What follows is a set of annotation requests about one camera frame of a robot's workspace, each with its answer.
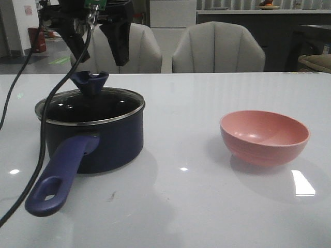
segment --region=chair backrest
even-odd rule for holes
[[[172,57],[174,73],[261,72],[265,54],[243,26],[206,22],[185,29]]]
[[[106,36],[96,26],[88,47],[90,59],[80,63],[76,71],[91,73],[160,73],[162,55],[152,30],[141,24],[132,23],[129,35],[130,61],[124,66],[117,66]],[[71,55],[71,64],[76,61]]]

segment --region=lid rim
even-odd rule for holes
[[[103,91],[118,91],[119,93],[121,93],[121,91],[123,92],[128,92],[131,94],[134,94],[135,96],[137,96],[139,98],[140,101],[140,105],[139,107],[137,107],[136,109],[134,109],[133,111],[120,115],[120,116],[116,116],[116,117],[112,117],[112,118],[108,118],[108,119],[101,119],[101,120],[93,120],[93,121],[77,121],[77,122],[67,122],[67,121],[59,121],[59,120],[53,120],[53,119],[46,119],[46,122],[49,124],[53,124],[53,125],[58,125],[58,126],[70,126],[70,127],[83,127],[83,126],[95,126],[95,125],[101,125],[101,124],[106,124],[106,123],[111,123],[111,122],[115,122],[115,121],[119,121],[122,119],[125,119],[131,115],[134,115],[135,113],[139,112],[140,110],[145,108],[145,100],[143,98],[142,95],[140,95],[137,92],[134,92],[132,90],[128,90],[128,89],[120,89],[120,88],[110,88],[110,87],[104,87],[102,89]],[[74,90],[69,90],[69,91],[64,91],[64,92],[60,92],[57,93],[56,95],[54,95],[54,97],[58,97],[61,98],[67,94],[75,94],[75,93],[79,93],[80,91],[78,89],[74,89]],[[46,98],[42,99],[41,101],[39,101],[36,106],[35,106],[35,113],[38,117],[39,120],[41,120],[41,111],[42,111],[42,107],[44,106],[44,103],[46,101]]]

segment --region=table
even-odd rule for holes
[[[13,78],[0,76],[1,109]],[[38,159],[34,106],[61,78],[22,75],[13,91],[0,131],[1,215]],[[122,74],[106,85],[144,96],[142,152],[115,171],[77,175],[50,217],[21,206],[0,229],[1,247],[330,247],[330,74]],[[73,88],[67,82],[60,91]],[[291,116],[310,129],[310,141],[284,166],[246,164],[219,129],[237,110]]]

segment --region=wire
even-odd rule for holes
[[[89,46],[89,42],[91,40],[91,35],[92,35],[92,29],[88,28],[87,30],[87,38],[85,42],[85,47],[75,62],[75,64],[72,66],[70,71],[64,76],[64,78],[52,89],[52,91],[49,93],[46,102],[44,104],[43,110],[42,110],[42,117],[41,117],[41,124],[40,124],[40,151],[39,151],[39,159],[38,163],[36,166],[35,171],[33,172],[29,182],[27,183],[25,189],[17,199],[17,201],[12,205],[12,207],[7,211],[7,213],[1,218],[0,220],[0,228],[6,223],[6,221],[12,216],[12,214],[19,208],[21,203],[24,201],[24,199],[27,197],[29,194],[31,188],[33,187],[40,171],[43,165],[43,161],[45,158],[45,150],[46,150],[46,120],[47,120],[47,111],[49,104],[55,95],[55,93],[61,88],[62,85],[70,78],[70,76],[74,73],[76,70],[78,64],[82,61],[83,57],[85,56],[85,53],[87,51],[87,48]]]
[[[22,72],[24,71],[25,67],[27,66],[27,63],[29,62],[31,56],[32,56],[32,53],[36,47],[36,44],[37,44],[37,40],[39,38],[39,33],[40,33],[40,30],[41,30],[41,26],[42,26],[42,18],[43,18],[43,15],[44,15],[44,8],[42,8],[42,10],[40,11],[41,14],[40,14],[40,19],[39,19],[39,26],[38,26],[38,29],[37,29],[37,32],[36,32],[36,36],[34,38],[34,41],[32,43],[32,47],[31,47],[31,50],[24,62],[24,64],[22,65],[20,71],[17,73],[15,79],[13,80],[13,82],[11,83],[11,86],[8,90],[8,93],[7,93],[7,97],[6,97],[6,101],[5,101],[5,105],[4,105],[4,110],[2,112],[2,116],[1,116],[1,121],[0,121],[0,130],[1,128],[3,127],[4,125],[4,122],[5,122],[5,117],[6,117],[6,113],[7,113],[7,108],[8,108],[8,104],[9,104],[9,100],[10,100],[10,96],[11,96],[11,93],[15,87],[15,84],[17,82],[17,80],[19,79],[19,77],[21,76]]]

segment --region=saucepan handle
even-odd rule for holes
[[[93,152],[98,145],[98,136],[82,135],[64,140],[31,190],[25,209],[35,216],[49,216],[59,211],[83,156]]]

